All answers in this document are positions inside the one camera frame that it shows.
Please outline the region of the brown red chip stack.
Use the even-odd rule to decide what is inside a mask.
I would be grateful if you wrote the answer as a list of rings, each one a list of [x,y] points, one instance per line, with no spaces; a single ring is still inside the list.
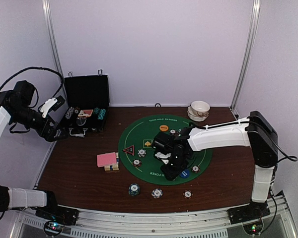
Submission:
[[[186,198],[186,199],[189,199],[192,197],[192,192],[190,190],[185,190],[183,192],[183,196]]]

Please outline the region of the blue round blind button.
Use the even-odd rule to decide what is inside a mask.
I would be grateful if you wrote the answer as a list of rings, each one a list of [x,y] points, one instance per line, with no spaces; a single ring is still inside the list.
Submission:
[[[183,170],[179,176],[183,179],[186,179],[190,176],[190,171],[188,169]]]

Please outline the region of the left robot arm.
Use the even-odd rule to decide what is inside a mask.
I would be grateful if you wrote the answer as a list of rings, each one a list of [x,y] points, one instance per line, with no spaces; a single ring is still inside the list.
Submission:
[[[14,166],[18,172],[25,172],[21,165],[35,152],[43,154],[35,146],[46,147],[49,142],[68,137],[67,130],[50,116],[65,104],[64,96],[53,96],[34,108],[31,104],[36,90],[33,84],[22,80],[13,89],[0,92],[0,169],[5,172]],[[0,182],[0,212],[42,207],[50,220],[59,219],[61,208],[51,201],[52,192],[32,189],[30,182],[22,182],[24,178],[8,175]]]

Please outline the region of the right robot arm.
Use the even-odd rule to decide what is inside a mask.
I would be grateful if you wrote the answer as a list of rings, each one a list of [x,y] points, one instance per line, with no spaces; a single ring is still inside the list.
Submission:
[[[231,122],[198,126],[190,123],[177,135],[159,132],[152,142],[154,154],[163,161],[161,171],[174,180],[186,169],[193,153],[206,149],[250,147],[255,164],[251,203],[245,215],[255,219],[264,210],[275,166],[278,162],[278,134],[259,111]]]

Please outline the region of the orange round blind button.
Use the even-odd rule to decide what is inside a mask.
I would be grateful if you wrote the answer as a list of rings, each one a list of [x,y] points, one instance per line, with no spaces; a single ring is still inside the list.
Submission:
[[[167,125],[161,125],[159,127],[160,131],[168,131],[169,130],[169,127]]]

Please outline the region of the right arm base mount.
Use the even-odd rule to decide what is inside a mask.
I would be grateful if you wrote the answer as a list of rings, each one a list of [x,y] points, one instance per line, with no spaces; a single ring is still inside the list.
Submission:
[[[248,205],[228,209],[230,223],[244,223],[271,214],[267,203],[250,203]]]

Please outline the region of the red black triangular button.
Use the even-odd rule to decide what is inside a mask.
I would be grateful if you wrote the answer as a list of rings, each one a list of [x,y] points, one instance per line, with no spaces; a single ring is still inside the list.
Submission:
[[[123,152],[133,156],[135,154],[135,146],[134,145],[128,146],[123,149]]]

